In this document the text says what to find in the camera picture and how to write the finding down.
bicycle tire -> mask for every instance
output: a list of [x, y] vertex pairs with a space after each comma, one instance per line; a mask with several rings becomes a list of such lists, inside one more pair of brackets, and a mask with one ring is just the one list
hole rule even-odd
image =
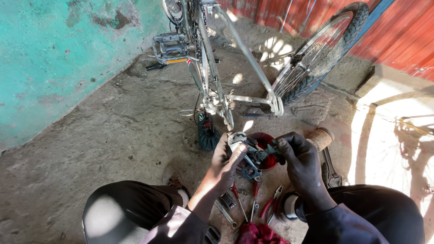
[[[322, 59], [307, 77], [302, 79], [301, 82], [282, 96], [283, 106], [289, 106], [301, 97], [309, 95], [344, 57], [344, 55], [349, 51], [350, 46], [354, 44], [369, 15], [368, 5], [364, 2], [354, 2], [339, 10], [335, 15], [322, 24], [322, 26], [319, 27], [295, 53], [298, 53], [319, 31], [327, 27], [333, 20], [349, 11], [353, 12], [353, 18], [344, 34], [340, 37], [333, 49], [329, 51], [327, 57]], [[271, 108], [268, 104], [261, 104], [261, 110], [265, 113], [271, 113]]]
[[172, 13], [181, 12], [181, 8], [176, 4], [175, 0], [163, 0], [166, 3], [167, 9]]

red-handled pliers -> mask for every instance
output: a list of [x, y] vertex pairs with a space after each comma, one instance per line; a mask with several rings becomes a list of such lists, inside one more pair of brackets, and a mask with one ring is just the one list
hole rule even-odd
[[266, 214], [266, 212], [268, 212], [268, 210], [271, 207], [271, 205], [274, 204], [273, 215], [267, 221], [267, 224], [269, 224], [271, 222], [271, 220], [273, 219], [273, 217], [274, 217], [274, 213], [276, 212], [276, 208], [277, 208], [277, 199], [279, 199], [280, 195], [282, 194], [282, 189], [283, 189], [283, 185], [280, 185], [277, 188], [276, 193], [274, 194], [274, 196], [272, 198], [270, 198], [270, 200], [268, 200], [268, 202], [265, 204], [264, 208], [262, 209], [261, 219], [264, 217], [264, 215]]

bicycle pedal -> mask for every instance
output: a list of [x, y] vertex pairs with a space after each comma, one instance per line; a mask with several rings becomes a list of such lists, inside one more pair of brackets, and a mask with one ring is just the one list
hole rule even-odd
[[187, 44], [185, 35], [179, 33], [164, 33], [155, 36], [152, 40], [152, 48], [159, 63], [170, 64], [187, 61]]

concrete floor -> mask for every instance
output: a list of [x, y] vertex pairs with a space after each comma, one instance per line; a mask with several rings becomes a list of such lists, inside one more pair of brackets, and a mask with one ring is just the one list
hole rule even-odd
[[[263, 95], [264, 88], [236, 49], [217, 48], [215, 57], [221, 60], [217, 67], [225, 92], [234, 89], [234, 94]], [[82, 211], [96, 188], [121, 180], [160, 185], [167, 165], [175, 165], [191, 189], [198, 187], [212, 152], [200, 150], [195, 142], [197, 127], [192, 118], [179, 115], [181, 110], [194, 107], [195, 84], [184, 63], [144, 71], [151, 60], [141, 56], [130, 69], [101, 86], [35, 139], [3, 153], [0, 157], [0, 243], [85, 243]], [[264, 69], [269, 78], [276, 73], [269, 66]], [[243, 78], [234, 84], [238, 73]], [[365, 171], [369, 164], [363, 165], [365, 170], [360, 168], [360, 161], [369, 162], [368, 149], [376, 147], [374, 141], [384, 139], [373, 137], [368, 144], [369, 134], [352, 129], [360, 108], [351, 96], [319, 86], [304, 102], [286, 109], [285, 115], [279, 118], [244, 117], [245, 112], [258, 109], [239, 102], [233, 111], [234, 131], [242, 130], [248, 120], [253, 120], [247, 132], [265, 132], [275, 137], [290, 131], [307, 135], [315, 127], [301, 120], [310, 123], [324, 120], [320, 125], [329, 128], [336, 138], [329, 147], [335, 168], [350, 178], [352, 184], [368, 184], [370, 178]], [[220, 119], [216, 119], [216, 125], [221, 132], [225, 130]], [[391, 144], [399, 145], [394, 135], [390, 138]], [[362, 152], [365, 149], [365, 154], [354, 151], [355, 139], [360, 141], [358, 148]], [[260, 210], [279, 185], [289, 185], [285, 168], [276, 166], [263, 174], [257, 200]], [[250, 208], [252, 185], [242, 178], [237, 178], [236, 183], [244, 208]], [[428, 209], [431, 217], [432, 207]], [[230, 214], [235, 221], [243, 219], [238, 207]], [[254, 222], [260, 223], [258, 216]], [[209, 224], [221, 231], [221, 243], [230, 243], [233, 229], [217, 208], [213, 209]], [[301, 243], [307, 230], [307, 225], [300, 221], [282, 225], [274, 220], [270, 227], [293, 244]]]

